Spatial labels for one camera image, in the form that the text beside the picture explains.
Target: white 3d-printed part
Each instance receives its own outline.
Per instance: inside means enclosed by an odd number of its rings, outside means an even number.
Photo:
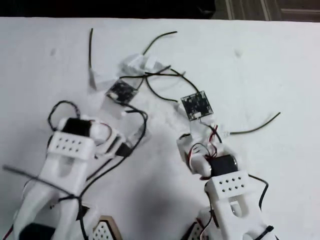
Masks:
[[[115,240],[106,222],[100,221],[89,240]]]
[[[90,160],[94,157],[95,142],[85,136],[56,131],[48,147],[48,153],[70,158]]]
[[[213,192],[219,200],[235,197],[252,190],[246,171],[235,171],[215,176],[212,178],[212,182],[214,185]]]

